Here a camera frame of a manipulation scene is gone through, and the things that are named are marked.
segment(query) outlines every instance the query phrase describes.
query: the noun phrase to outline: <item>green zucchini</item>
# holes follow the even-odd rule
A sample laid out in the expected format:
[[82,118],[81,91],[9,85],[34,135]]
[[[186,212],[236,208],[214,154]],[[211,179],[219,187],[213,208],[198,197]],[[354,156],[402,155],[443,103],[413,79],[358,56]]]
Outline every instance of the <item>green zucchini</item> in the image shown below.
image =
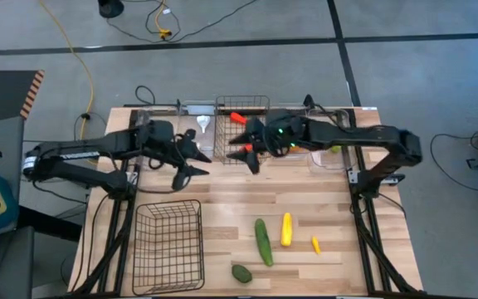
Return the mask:
[[272,266],[274,261],[272,260],[271,240],[266,232],[265,222],[262,219],[257,219],[255,229],[259,254],[267,266]]
[[242,283],[251,282],[252,280],[252,273],[248,271],[245,267],[241,265],[233,265],[232,266],[232,275]]

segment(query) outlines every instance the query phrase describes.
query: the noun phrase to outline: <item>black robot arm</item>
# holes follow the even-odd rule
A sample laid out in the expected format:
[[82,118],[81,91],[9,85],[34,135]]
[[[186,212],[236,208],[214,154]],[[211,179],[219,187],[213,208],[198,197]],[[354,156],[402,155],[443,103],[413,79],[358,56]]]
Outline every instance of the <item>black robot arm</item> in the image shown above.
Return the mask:
[[188,166],[186,159],[211,163],[193,142],[195,130],[175,135],[173,125],[164,120],[151,120],[147,125],[109,133],[93,140],[44,142],[25,155],[22,172],[32,181],[51,178],[68,179],[89,186],[103,188],[111,198],[124,199],[133,196],[132,184],[125,172],[114,170],[104,173],[87,169],[67,160],[89,159],[106,156],[114,159],[131,159],[138,155],[158,161],[159,168],[170,164],[177,168],[173,178],[173,190],[183,187],[188,176],[208,174],[207,171]]
[[245,147],[227,157],[247,163],[253,174],[260,170],[258,154],[268,152],[274,157],[283,157],[292,146],[311,151],[336,145],[383,147],[388,155],[373,168],[361,169],[357,183],[353,184],[357,194],[370,197],[377,197],[381,181],[400,167],[422,161],[419,138],[407,130],[387,125],[347,129],[293,115],[289,110],[271,110],[266,116],[266,125],[257,118],[248,120],[245,132],[230,140],[230,144],[252,145],[251,151]]

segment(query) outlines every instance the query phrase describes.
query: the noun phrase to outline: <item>table leg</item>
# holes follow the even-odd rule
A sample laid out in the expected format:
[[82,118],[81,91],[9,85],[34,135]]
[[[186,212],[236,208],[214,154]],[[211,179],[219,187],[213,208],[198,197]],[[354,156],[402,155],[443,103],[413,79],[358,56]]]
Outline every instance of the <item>table leg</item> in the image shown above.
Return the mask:
[[44,233],[53,237],[63,238],[79,242],[81,225],[62,220],[56,217],[40,213],[30,208],[20,206],[20,213],[17,218],[17,227],[34,227],[38,233]]

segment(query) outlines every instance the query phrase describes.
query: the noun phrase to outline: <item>zucchini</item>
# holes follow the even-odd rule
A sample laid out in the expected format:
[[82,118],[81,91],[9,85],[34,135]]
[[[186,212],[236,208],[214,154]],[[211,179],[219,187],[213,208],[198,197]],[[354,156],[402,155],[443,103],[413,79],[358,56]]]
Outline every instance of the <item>zucchini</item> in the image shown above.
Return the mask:
[[269,240],[269,234],[266,232],[265,222],[262,219],[257,219],[255,229],[259,254],[267,266],[272,266],[274,261],[272,260],[271,240]]
[[252,280],[252,273],[248,271],[245,267],[241,265],[233,265],[232,266],[232,275],[242,283],[251,282]]

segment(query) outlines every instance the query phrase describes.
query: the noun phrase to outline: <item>small yellow pepper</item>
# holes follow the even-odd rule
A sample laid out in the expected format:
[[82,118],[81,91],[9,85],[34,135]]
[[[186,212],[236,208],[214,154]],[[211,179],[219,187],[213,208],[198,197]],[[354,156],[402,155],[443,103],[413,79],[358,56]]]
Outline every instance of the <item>small yellow pepper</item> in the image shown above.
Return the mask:
[[313,242],[313,248],[315,249],[316,254],[320,254],[319,239],[313,237],[311,241]]
[[281,245],[290,246],[292,242],[292,217],[290,213],[283,215],[283,223],[281,224]]

